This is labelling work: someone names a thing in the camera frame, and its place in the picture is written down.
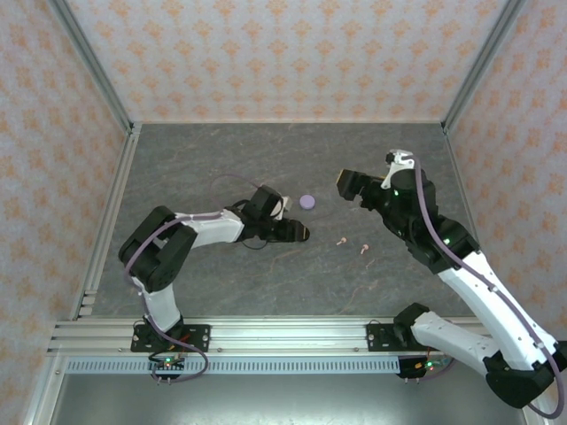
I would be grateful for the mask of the grey sheet metal panel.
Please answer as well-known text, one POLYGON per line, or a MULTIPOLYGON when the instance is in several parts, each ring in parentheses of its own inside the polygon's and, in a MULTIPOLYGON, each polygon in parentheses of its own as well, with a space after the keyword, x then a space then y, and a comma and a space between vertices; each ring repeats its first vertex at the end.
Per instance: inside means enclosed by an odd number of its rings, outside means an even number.
POLYGON ((50 425, 525 425, 482 378, 394 375, 68 375, 50 425))

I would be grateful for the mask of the aluminium floor rail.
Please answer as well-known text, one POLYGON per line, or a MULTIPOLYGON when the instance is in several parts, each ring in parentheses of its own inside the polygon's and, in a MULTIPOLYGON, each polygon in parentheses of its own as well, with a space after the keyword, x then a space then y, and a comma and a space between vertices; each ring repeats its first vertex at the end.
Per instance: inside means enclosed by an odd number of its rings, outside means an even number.
POLYGON ((92 246, 88 265, 84 271, 74 307, 69 319, 77 321, 83 315, 92 311, 95 296, 104 270, 110 243, 112 241, 115 223, 120 210, 120 203, 128 181, 129 171, 136 153, 142 124, 136 122, 125 134, 120 150, 120 156, 114 169, 113 178, 105 200, 105 208, 99 222, 96 238, 92 246))
POLYGON ((445 145, 447 147, 447 152, 448 152, 449 158, 451 160, 451 163, 452 163, 452 166, 453 166, 453 169, 454 169, 455 179, 457 180, 457 184, 458 184, 458 187, 459 187, 459 190, 460 190, 460 194, 461 194, 462 201, 463 201, 463 204, 464 204, 464 209, 465 209, 466 216, 467 216, 467 221, 470 225, 471 234, 474 236, 474 238, 477 242, 480 242, 477 226, 475 224, 474 217, 473 217, 473 211, 470 207, 469 197, 467 195, 467 191, 466 191, 466 188, 465 188, 464 179, 462 178, 461 169, 459 167, 458 160, 457 160, 457 157, 456 157, 456 154, 455 154, 455 150, 454 150, 453 145, 451 144, 451 141, 450 141, 450 138, 449 138, 449 132, 445 127, 444 121, 440 122, 440 128, 442 130, 444 142, 445 142, 445 145))

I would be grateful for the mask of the aluminium mounting rail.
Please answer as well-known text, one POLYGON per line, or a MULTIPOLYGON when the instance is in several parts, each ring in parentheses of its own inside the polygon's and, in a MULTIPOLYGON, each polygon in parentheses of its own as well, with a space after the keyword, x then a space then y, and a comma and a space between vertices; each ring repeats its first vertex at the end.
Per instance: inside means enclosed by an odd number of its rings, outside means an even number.
MULTIPOLYGON (((135 319, 82 317, 56 323, 50 355, 111 356, 129 352, 135 319)), ((366 327, 392 317, 211 316, 189 318, 211 327, 210 356, 315 356, 369 354, 366 327)))

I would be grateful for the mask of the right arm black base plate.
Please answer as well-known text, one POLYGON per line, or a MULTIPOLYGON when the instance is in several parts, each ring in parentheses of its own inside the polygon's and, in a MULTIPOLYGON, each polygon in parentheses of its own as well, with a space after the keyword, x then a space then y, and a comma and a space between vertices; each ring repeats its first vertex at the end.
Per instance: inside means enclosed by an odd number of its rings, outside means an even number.
POLYGON ((433 348, 419 344, 401 325, 372 321, 366 325, 366 342, 370 352, 427 352, 433 348))

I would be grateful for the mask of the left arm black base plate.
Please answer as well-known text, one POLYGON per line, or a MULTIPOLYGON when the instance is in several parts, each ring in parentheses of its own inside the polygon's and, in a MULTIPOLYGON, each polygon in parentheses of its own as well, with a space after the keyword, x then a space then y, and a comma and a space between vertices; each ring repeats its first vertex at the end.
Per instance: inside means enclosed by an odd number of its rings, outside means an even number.
MULTIPOLYGON (((167 335, 182 343, 199 348, 202 352, 208 351, 211 327, 203 324, 176 325, 167 332, 167 335)), ((185 347, 173 344, 159 335, 147 323, 137 323, 134 326, 130 350, 132 352, 186 352, 185 347)))

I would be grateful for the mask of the aluminium frame post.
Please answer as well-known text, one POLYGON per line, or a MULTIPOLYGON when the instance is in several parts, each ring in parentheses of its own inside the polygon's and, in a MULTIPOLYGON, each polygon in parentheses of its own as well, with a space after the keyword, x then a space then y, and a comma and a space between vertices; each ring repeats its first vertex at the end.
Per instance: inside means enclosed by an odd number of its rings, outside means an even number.
POLYGON ((441 127, 445 135, 449 135, 450 131, 455 127, 488 66, 492 63, 495 54, 516 23, 517 16, 522 11, 525 3, 526 0, 506 0, 500 15, 482 44, 461 87, 458 89, 446 117, 441 121, 441 127))
POLYGON ((69 36, 71 44, 81 58, 82 63, 86 66, 112 116, 125 132, 130 133, 134 123, 128 116, 125 106, 121 102, 70 4, 67 0, 46 0, 46 2, 69 36))

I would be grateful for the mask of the aluminium frame beam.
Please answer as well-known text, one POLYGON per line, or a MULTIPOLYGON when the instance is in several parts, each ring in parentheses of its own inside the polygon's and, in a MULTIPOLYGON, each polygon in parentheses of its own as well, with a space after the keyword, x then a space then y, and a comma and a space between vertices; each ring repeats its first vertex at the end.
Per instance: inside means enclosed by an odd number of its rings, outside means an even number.
POLYGON ((68 364, 67 356, 47 357, 29 402, 23 425, 50 425, 68 364))

